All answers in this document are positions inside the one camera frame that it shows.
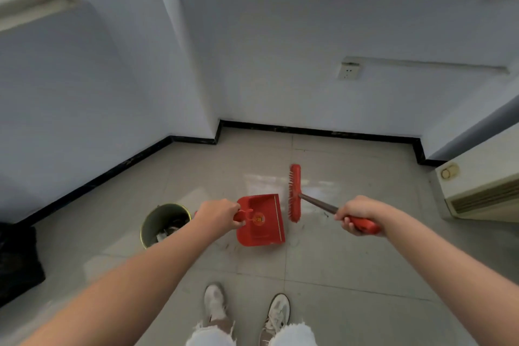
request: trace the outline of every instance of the air conditioner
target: air conditioner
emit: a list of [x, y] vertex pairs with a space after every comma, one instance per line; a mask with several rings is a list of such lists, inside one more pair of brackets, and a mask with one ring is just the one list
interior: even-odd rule
[[519, 124], [435, 173], [453, 217], [519, 222]]

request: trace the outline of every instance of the black bag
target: black bag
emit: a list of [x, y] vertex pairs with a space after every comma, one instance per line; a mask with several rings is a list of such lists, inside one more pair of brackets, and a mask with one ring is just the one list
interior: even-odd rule
[[35, 228], [0, 223], [0, 307], [44, 280]]

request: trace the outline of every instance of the sneaker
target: sneaker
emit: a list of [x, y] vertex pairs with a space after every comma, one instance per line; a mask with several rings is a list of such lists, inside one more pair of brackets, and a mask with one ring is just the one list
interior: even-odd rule
[[224, 290], [220, 284], [212, 283], [207, 286], [204, 293], [204, 306], [209, 322], [227, 318]]
[[259, 346], [265, 346], [289, 323], [290, 302], [285, 294], [277, 294], [270, 303], [267, 320], [260, 333]]

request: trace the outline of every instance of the electrical outlet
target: electrical outlet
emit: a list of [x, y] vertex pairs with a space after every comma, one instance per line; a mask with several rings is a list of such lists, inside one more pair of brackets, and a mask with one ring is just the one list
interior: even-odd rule
[[339, 80], [356, 80], [359, 75], [361, 65], [359, 63], [342, 63], [339, 70]]

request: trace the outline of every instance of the red dustpan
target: red dustpan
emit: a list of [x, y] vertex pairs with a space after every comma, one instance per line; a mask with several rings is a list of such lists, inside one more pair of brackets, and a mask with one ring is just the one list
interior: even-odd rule
[[245, 225], [236, 230], [240, 244], [261, 246], [285, 242], [278, 194], [242, 197], [238, 204], [241, 205], [241, 209], [234, 216], [234, 220], [245, 220]]

